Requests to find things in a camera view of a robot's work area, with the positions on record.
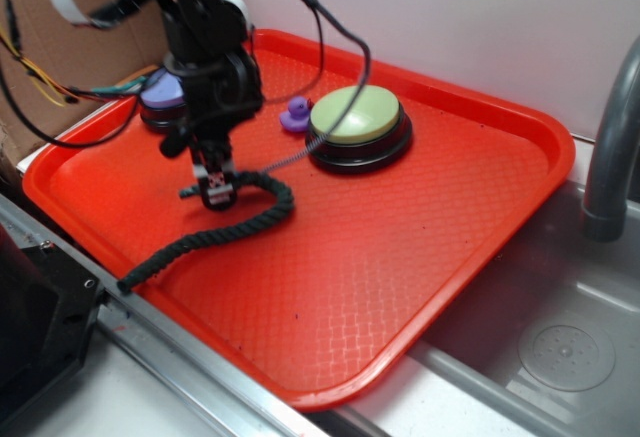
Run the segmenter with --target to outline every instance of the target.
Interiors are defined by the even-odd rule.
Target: red tray
[[[316,72],[317,44],[257,36],[265,93]],[[329,49],[308,97],[353,85],[360,57]],[[309,160],[274,176],[294,191],[293,216],[263,234],[194,252],[139,293],[300,410],[335,406],[378,378],[565,179],[567,130],[537,111],[375,63],[371,83],[400,99],[414,125],[408,153],[383,170],[340,176]],[[87,141],[120,124],[108,107],[67,137]],[[232,133],[236,165],[255,170],[298,151],[267,106]],[[198,198],[187,153],[164,159],[161,137],[136,120],[91,150],[51,147],[25,191],[116,276],[185,233],[230,225],[272,205],[243,190],[224,213]]]

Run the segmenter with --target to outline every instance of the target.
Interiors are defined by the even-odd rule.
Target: cardboard
[[[24,54],[65,85],[108,86],[137,70],[160,64],[167,51],[160,10],[155,2],[120,27],[109,31],[74,28],[49,0],[12,0]],[[83,12],[109,0],[75,0]],[[4,10],[2,25],[6,29]],[[0,62],[14,98],[42,131],[56,135],[99,107],[81,103],[59,108],[32,85],[21,65],[0,48]],[[19,184],[16,163],[42,145],[15,117],[0,95],[0,177]]]

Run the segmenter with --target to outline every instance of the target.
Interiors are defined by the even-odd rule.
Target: sink basin
[[[598,244],[578,231],[581,197],[560,188],[422,339],[524,401],[541,433],[638,435],[640,206]]]

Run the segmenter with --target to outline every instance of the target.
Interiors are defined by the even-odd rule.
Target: faucet
[[[589,239],[612,242],[622,235],[634,168],[640,178],[639,143],[640,37],[618,72],[596,137],[580,215]]]

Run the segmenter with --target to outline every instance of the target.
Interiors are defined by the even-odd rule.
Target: sink drain
[[[520,337],[518,352],[522,365],[535,379],[569,392],[600,385],[615,364],[607,334],[571,315],[529,326]]]

